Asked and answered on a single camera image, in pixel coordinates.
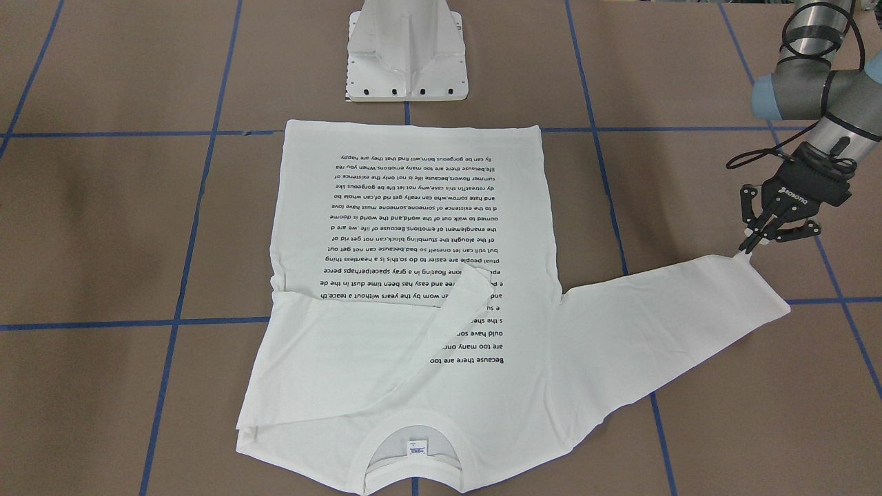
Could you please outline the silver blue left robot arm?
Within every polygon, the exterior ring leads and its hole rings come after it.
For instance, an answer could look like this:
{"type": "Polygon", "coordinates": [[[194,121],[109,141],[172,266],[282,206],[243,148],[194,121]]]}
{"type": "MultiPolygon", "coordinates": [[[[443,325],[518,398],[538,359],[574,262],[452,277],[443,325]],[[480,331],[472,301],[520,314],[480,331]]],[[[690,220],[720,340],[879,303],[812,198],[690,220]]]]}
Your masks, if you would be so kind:
{"type": "Polygon", "coordinates": [[[782,145],[737,155],[728,169],[766,155],[782,160],[772,178],[741,188],[746,239],[739,250],[788,242],[820,233],[814,220],[826,203],[841,206],[851,196],[858,163],[880,142],[880,57],[867,60],[857,38],[859,65],[834,70],[832,61],[854,22],[854,1],[797,1],[782,29],[775,71],[753,85],[752,110],[769,121],[809,120],[790,153],[782,145]]]}

